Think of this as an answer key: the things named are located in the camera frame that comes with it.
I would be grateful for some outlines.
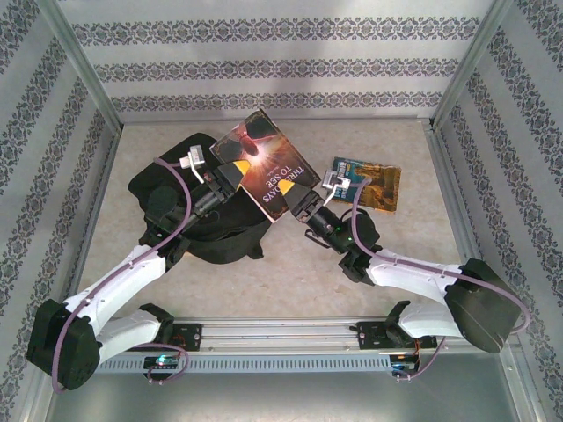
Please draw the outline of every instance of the black bag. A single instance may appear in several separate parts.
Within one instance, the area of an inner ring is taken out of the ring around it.
[[[191,146],[201,145],[207,167],[214,169],[221,164],[209,151],[215,142],[208,135],[195,134],[164,153],[161,158],[168,163],[177,163],[187,155]],[[186,181],[190,192],[200,184],[190,169],[176,170]],[[172,187],[184,196],[178,180],[166,168],[155,163],[137,174],[129,182],[128,190],[139,200],[141,209],[146,211],[150,194],[160,186]],[[216,207],[184,233],[190,240],[187,250],[212,264],[228,264],[246,255],[260,259],[264,257],[260,239],[271,224],[250,196],[239,189],[228,202]]]

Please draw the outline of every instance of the cable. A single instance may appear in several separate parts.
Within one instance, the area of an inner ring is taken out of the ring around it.
[[[518,299],[515,295],[512,295],[511,293],[507,292],[506,290],[495,286],[494,284],[491,283],[487,283],[486,281],[483,280],[479,280],[479,279],[475,279],[473,277],[470,277],[468,275],[465,274],[458,274],[458,273],[453,273],[452,271],[441,271],[437,268],[434,268],[432,266],[426,266],[424,264],[420,264],[418,262],[413,262],[411,260],[407,260],[407,259],[395,259],[395,258],[388,258],[382,255],[376,255],[375,252],[370,251],[360,240],[360,237],[358,236],[358,228],[357,228],[357,215],[358,215],[358,205],[360,203],[360,198],[362,196],[362,191],[363,188],[368,185],[369,183],[371,183],[371,178],[365,178],[359,185],[354,185],[354,187],[357,186],[357,191],[354,195],[354,201],[352,202],[352,237],[354,238],[354,241],[356,242],[356,244],[358,245],[358,247],[360,248],[361,251],[363,251],[364,253],[367,253],[368,255],[370,255],[371,257],[375,257],[377,256],[380,259],[383,259],[385,261],[389,261],[392,262],[393,264],[402,264],[404,266],[411,266],[413,268],[417,268],[420,270],[424,270],[424,271],[429,271],[431,273],[436,273],[436,274],[440,274],[440,275],[446,275],[448,277],[453,277],[456,279],[461,279],[461,280],[465,280],[465,281],[469,281],[470,283],[476,284],[478,286],[484,287],[484,288],[488,288],[489,290],[494,291],[495,293],[497,293],[498,295],[504,296],[507,299],[509,299],[510,301],[512,301],[513,303],[515,303],[520,310],[523,313],[523,317],[524,317],[524,321],[522,324],[518,325],[517,327],[514,328],[514,330],[511,331],[512,334],[517,334],[519,332],[525,331],[526,328],[528,328],[528,325],[530,325],[530,321],[531,321],[531,313],[528,310],[528,308],[526,307],[526,305],[523,304],[523,302]],[[434,354],[432,355],[432,358],[430,358],[430,361],[421,369],[419,370],[416,374],[414,375],[407,375],[405,377],[399,377],[397,376],[397,381],[410,381],[414,378],[416,378],[417,376],[422,375],[422,373],[424,373],[428,367],[430,365],[432,365],[432,363],[434,362],[434,360],[436,359],[436,356],[438,355],[438,353],[440,352],[440,350],[442,349],[442,347],[444,346],[446,338],[442,338],[442,341],[440,342],[440,345],[438,345],[438,347],[436,348]]]
[[[181,354],[183,354],[183,355],[184,355],[184,358],[186,358],[186,361],[184,362],[184,366],[181,368],[181,370],[178,371],[178,372],[177,372],[176,374],[174,374],[174,375],[170,375],[170,376],[169,376],[168,378],[166,378],[165,380],[159,380],[159,381],[158,381],[158,384],[159,384],[159,385],[162,385],[162,384],[164,384],[165,382],[177,380],[178,378],[180,378],[180,377],[186,372],[186,369],[187,369],[187,367],[188,367],[188,365],[189,365],[189,356],[188,356],[186,350],[183,349],[183,348],[181,348],[180,346],[165,345],[165,344],[163,344],[163,343],[144,343],[144,344],[139,345],[139,346],[137,346],[137,347],[154,347],[154,348],[156,348],[156,349],[163,349],[163,348],[164,348],[164,349],[176,350],[176,351],[179,352],[179,353],[178,353],[179,356],[180,356]],[[152,384],[155,380],[153,380],[153,379],[150,377],[150,374],[152,373],[152,370],[155,369],[155,368],[156,368],[156,367],[150,367],[150,368],[149,368],[149,372],[147,373],[147,378],[148,378],[148,380],[149,380],[149,383],[151,383],[151,384]]]
[[[175,171],[172,167],[172,165],[168,164],[166,161],[160,159],[160,158],[155,158],[155,163],[162,165],[163,167],[165,167],[168,171],[170,171],[174,177],[178,180],[178,182],[180,183],[180,185],[182,186],[182,189],[184,190],[184,194],[186,195],[186,215],[184,215],[184,220],[182,220],[182,222],[180,223],[180,225],[167,237],[165,238],[162,242],[160,242],[159,244],[157,244],[156,246],[150,248],[148,251],[146,251],[145,253],[139,255],[137,258],[133,259],[133,261],[131,262],[131,265],[135,266],[137,263],[143,261],[145,258],[147,258],[150,254],[152,254],[154,251],[157,251],[158,249],[160,249],[161,247],[163,247],[164,245],[168,244],[174,237],[176,237],[183,229],[184,227],[186,227],[186,224],[188,222],[188,219],[190,217],[190,213],[192,210],[192,197],[190,196],[190,191],[187,188],[186,182],[184,181],[184,179],[178,174],[177,171]],[[63,391],[65,389],[62,389],[59,387],[59,381],[58,381],[58,374],[59,374],[59,361],[61,360],[61,350],[62,350],[62,343],[64,342],[64,339],[67,335],[67,332],[69,330],[70,324],[72,324],[72,322],[75,320],[75,318],[77,317],[77,315],[80,313],[80,311],[88,306],[88,304],[90,303],[90,300],[102,289],[104,288],[107,283],[109,283],[111,280],[115,279],[115,277],[117,277],[118,275],[120,275],[121,273],[123,273],[124,271],[126,271],[128,268],[130,268],[130,264],[129,262],[127,262],[126,264],[124,264],[123,266],[119,267],[118,269],[116,269],[113,273],[111,273],[110,275],[108,275],[102,282],[100,282],[77,306],[76,309],[74,309],[72,311],[72,313],[70,314],[69,318],[66,320],[66,322],[64,323],[64,325],[62,326],[61,329],[61,333],[59,334],[58,339],[56,340],[56,345],[55,345],[55,353],[53,354],[53,366],[51,369],[51,384],[53,385],[53,390],[55,391],[56,394],[61,394],[63,393]]]

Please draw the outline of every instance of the blue book cover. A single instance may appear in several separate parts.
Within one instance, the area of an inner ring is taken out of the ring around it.
[[[361,183],[371,178],[371,183],[364,187],[360,205],[383,211],[395,212],[398,202],[398,182],[401,169],[392,165],[366,163],[337,156],[333,161],[333,170],[342,178],[349,178],[352,183]],[[337,189],[334,199],[351,204],[357,191],[356,187]]]

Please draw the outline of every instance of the book cover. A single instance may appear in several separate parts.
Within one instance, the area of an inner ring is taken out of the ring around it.
[[[333,170],[342,178],[349,178],[352,183],[361,183],[371,178],[371,183],[363,188],[360,205],[383,211],[395,212],[398,200],[398,182],[401,169],[392,165],[365,163],[348,158],[335,157]],[[356,187],[337,189],[334,199],[351,204],[357,191]]]
[[[278,182],[283,178],[314,187],[320,178],[286,135],[262,110],[248,116],[211,147],[222,163],[248,160],[250,170],[241,183],[264,214],[275,222],[288,206]]]

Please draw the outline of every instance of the book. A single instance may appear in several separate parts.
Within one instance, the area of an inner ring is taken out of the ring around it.
[[[278,187],[280,180],[284,178],[310,188],[320,181],[318,174],[263,110],[255,111],[236,125],[210,150],[222,163],[250,162],[241,186],[271,222],[288,210]]]
[[[342,178],[349,178],[352,184],[371,178],[371,183],[363,188],[360,205],[383,211],[395,212],[398,201],[398,182],[401,169],[393,165],[366,163],[359,160],[335,157],[333,170]],[[351,204],[357,187],[337,189],[334,199]]]

